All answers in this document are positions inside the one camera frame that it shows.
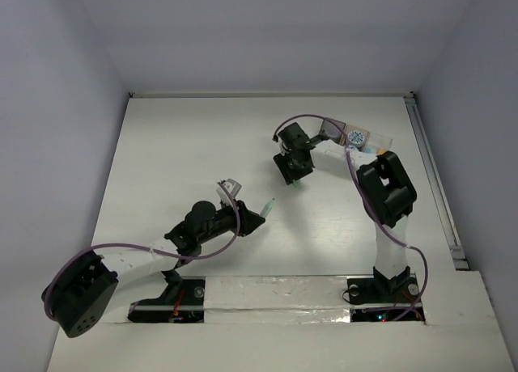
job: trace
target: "cable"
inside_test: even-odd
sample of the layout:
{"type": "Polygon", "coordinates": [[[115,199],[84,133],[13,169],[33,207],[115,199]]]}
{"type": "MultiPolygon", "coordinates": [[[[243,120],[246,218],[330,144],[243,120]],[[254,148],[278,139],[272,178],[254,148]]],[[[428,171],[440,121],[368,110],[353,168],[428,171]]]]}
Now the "cable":
{"type": "Polygon", "coordinates": [[[237,208],[237,204],[236,204],[235,198],[229,193],[229,191],[225,188],[225,186],[222,183],[218,182],[218,186],[223,190],[223,192],[225,193],[225,195],[228,197],[228,199],[231,202],[232,208],[234,209],[234,214],[236,215],[236,225],[237,225],[236,232],[234,233],[234,235],[231,237],[230,241],[224,247],[221,247],[219,250],[214,251],[214,252],[209,253],[208,255],[204,255],[204,256],[183,256],[183,255],[178,255],[177,253],[162,251],[160,249],[153,249],[151,247],[146,247],[144,245],[129,244],[129,243],[104,243],[104,244],[97,244],[97,245],[92,245],[91,247],[84,248],[82,251],[80,251],[78,254],[76,254],[74,257],[72,257],[70,260],[68,260],[66,262],[66,264],[63,265],[63,267],[59,271],[57,271],[56,276],[54,277],[54,279],[52,279],[52,281],[50,282],[49,286],[47,287],[47,291],[45,293],[45,298],[44,298],[44,309],[45,309],[45,314],[47,315],[47,317],[49,317],[49,319],[51,319],[52,321],[56,320],[54,318],[54,316],[52,314],[52,310],[50,308],[50,295],[51,295],[54,287],[56,286],[56,283],[57,283],[57,280],[59,279],[59,277],[79,257],[84,255],[85,253],[92,252],[95,249],[102,249],[102,248],[130,248],[130,249],[135,249],[137,251],[151,252],[151,253],[156,253],[156,254],[161,255],[161,256],[173,257],[175,259],[182,259],[182,260],[204,260],[204,259],[210,259],[211,257],[214,257],[216,255],[219,255],[223,251],[226,251],[236,241],[237,236],[240,233],[241,219],[240,219],[240,212],[239,212],[239,210],[237,208]]]}
{"type": "MultiPolygon", "coordinates": [[[[329,119],[328,117],[324,117],[324,116],[320,116],[320,115],[313,115],[313,114],[301,114],[301,115],[296,115],[296,116],[290,117],[287,120],[284,120],[280,124],[280,126],[276,128],[276,130],[274,132],[274,141],[275,142],[278,141],[277,133],[286,123],[289,123],[290,121],[298,119],[300,117],[314,117],[316,119],[321,119],[323,121],[327,121],[330,124],[334,125],[340,131],[340,133],[345,138],[347,138],[346,132],[342,128],[340,128],[340,126],[337,123],[335,123],[333,120],[329,119]]],[[[421,291],[416,296],[415,300],[407,308],[404,308],[403,306],[393,306],[393,307],[389,307],[389,308],[385,307],[385,308],[382,309],[382,310],[401,310],[401,309],[405,309],[396,318],[392,319],[392,321],[398,321],[399,319],[401,319],[405,315],[407,315],[410,311],[415,310],[415,306],[419,303],[419,301],[421,300],[422,295],[424,294],[425,289],[427,288],[427,285],[428,285],[428,262],[427,262],[427,258],[424,256],[424,253],[422,253],[421,249],[419,249],[417,247],[413,247],[411,245],[408,245],[407,243],[402,242],[401,240],[399,240],[396,237],[392,236],[390,234],[390,232],[385,228],[385,226],[381,223],[380,219],[376,216],[376,213],[374,212],[374,209],[372,208],[372,205],[369,203],[369,201],[367,199],[367,196],[363,192],[362,188],[359,187],[359,182],[358,182],[358,178],[356,176],[355,167],[353,166],[352,159],[350,157],[350,151],[348,149],[346,149],[346,160],[347,160],[347,166],[349,167],[350,176],[351,176],[351,178],[353,180],[353,183],[355,184],[356,190],[358,191],[359,195],[362,197],[362,201],[363,201],[363,203],[365,205],[365,209],[367,211],[367,214],[372,218],[374,223],[381,229],[381,231],[384,233],[384,235],[386,235],[390,240],[392,240],[394,243],[396,243],[400,247],[403,247],[403,248],[406,248],[406,249],[410,249],[412,251],[416,251],[421,256],[421,259],[422,259],[422,264],[424,266],[424,280],[422,281],[421,291]]]]}

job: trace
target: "gray wall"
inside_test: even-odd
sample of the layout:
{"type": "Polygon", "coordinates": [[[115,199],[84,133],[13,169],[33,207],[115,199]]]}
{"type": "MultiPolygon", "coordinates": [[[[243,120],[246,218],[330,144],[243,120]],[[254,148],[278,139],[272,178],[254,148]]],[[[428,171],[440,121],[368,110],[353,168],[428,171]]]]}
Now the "gray wall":
{"type": "Polygon", "coordinates": [[[127,102],[80,0],[0,0],[0,370],[46,370],[40,294],[91,241],[127,102]]]}
{"type": "Polygon", "coordinates": [[[83,0],[131,91],[410,91],[470,0],[83,0]]]}
{"type": "Polygon", "coordinates": [[[518,367],[518,0],[473,0],[418,92],[453,217],[518,367]]]}

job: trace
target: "purple cable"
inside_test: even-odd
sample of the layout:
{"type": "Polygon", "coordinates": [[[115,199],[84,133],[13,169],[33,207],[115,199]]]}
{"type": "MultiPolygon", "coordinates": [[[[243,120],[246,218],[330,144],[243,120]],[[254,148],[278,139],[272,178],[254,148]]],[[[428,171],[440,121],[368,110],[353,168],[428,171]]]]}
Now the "purple cable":
{"type": "Polygon", "coordinates": [[[225,193],[225,195],[228,197],[228,199],[230,200],[230,202],[232,204],[232,208],[234,209],[234,214],[236,215],[236,225],[237,225],[235,234],[232,236],[230,241],[224,247],[221,247],[219,250],[214,251],[214,252],[212,252],[208,255],[204,255],[204,256],[183,256],[183,255],[178,255],[176,253],[162,251],[160,249],[152,249],[150,247],[146,247],[143,245],[129,244],[129,243],[104,243],[104,244],[97,244],[97,245],[92,245],[91,247],[84,248],[77,255],[75,255],[74,257],[72,257],[70,260],[68,260],[66,262],[66,264],[57,272],[54,279],[52,279],[52,281],[49,284],[49,287],[47,287],[47,292],[45,293],[45,300],[44,300],[44,309],[45,309],[45,314],[47,315],[47,317],[49,317],[49,319],[51,319],[52,321],[56,320],[50,309],[50,294],[52,293],[52,290],[56,286],[57,279],[59,279],[59,277],[66,271],[66,269],[69,268],[70,265],[72,263],[74,263],[79,257],[81,257],[85,253],[91,252],[95,249],[115,248],[115,247],[116,248],[130,248],[130,249],[135,249],[137,251],[151,252],[151,253],[156,253],[161,256],[173,257],[175,259],[182,259],[182,260],[210,259],[211,257],[214,257],[216,255],[219,255],[221,252],[226,251],[236,241],[237,236],[240,233],[241,220],[240,220],[240,212],[237,209],[237,204],[235,202],[235,199],[232,197],[232,195],[228,192],[228,190],[225,188],[225,186],[222,183],[218,182],[218,186],[223,190],[223,192],[225,193]]]}
{"type": "MultiPolygon", "coordinates": [[[[284,120],[280,124],[280,126],[276,128],[276,130],[274,132],[274,140],[277,141],[277,139],[278,139],[277,132],[286,123],[289,123],[290,121],[298,119],[300,117],[314,117],[316,119],[321,119],[323,121],[327,121],[327,122],[331,123],[332,125],[334,125],[335,127],[337,127],[337,129],[340,131],[340,133],[345,138],[347,138],[346,132],[342,128],[340,128],[338,126],[338,124],[336,124],[333,120],[329,119],[328,117],[324,117],[324,116],[320,116],[320,115],[313,115],[313,114],[301,114],[301,115],[296,115],[296,116],[290,117],[287,120],[284,120]]],[[[350,151],[349,150],[346,150],[346,159],[347,159],[347,166],[349,167],[350,176],[351,176],[351,178],[353,180],[353,183],[355,184],[356,190],[358,190],[359,195],[362,197],[362,201],[365,204],[365,209],[367,210],[367,214],[372,218],[374,223],[381,229],[381,231],[384,233],[384,235],[386,235],[389,239],[391,239],[397,245],[399,245],[399,246],[401,246],[403,248],[410,249],[412,251],[416,251],[421,256],[421,259],[422,259],[422,264],[424,266],[424,280],[422,282],[421,291],[419,292],[419,294],[417,295],[415,300],[410,304],[410,306],[408,306],[396,318],[392,319],[392,321],[398,321],[399,319],[401,319],[405,315],[407,315],[410,311],[414,311],[415,310],[415,306],[419,303],[419,301],[421,300],[422,295],[424,294],[425,289],[427,288],[427,285],[428,285],[428,262],[427,262],[427,258],[424,256],[424,253],[422,253],[421,249],[419,249],[417,247],[413,247],[411,245],[408,245],[408,244],[402,242],[401,240],[397,239],[396,237],[392,236],[389,233],[389,231],[381,223],[380,219],[376,216],[376,214],[374,212],[374,209],[372,208],[372,205],[369,203],[369,201],[367,199],[367,196],[363,192],[362,188],[359,187],[358,178],[356,177],[356,174],[355,174],[356,171],[355,171],[355,167],[353,166],[352,159],[350,158],[350,151]]],[[[390,310],[402,310],[402,309],[404,309],[403,306],[392,306],[392,307],[380,307],[380,308],[373,307],[373,308],[367,308],[367,309],[364,309],[364,310],[365,311],[390,311],[390,310]]]]}

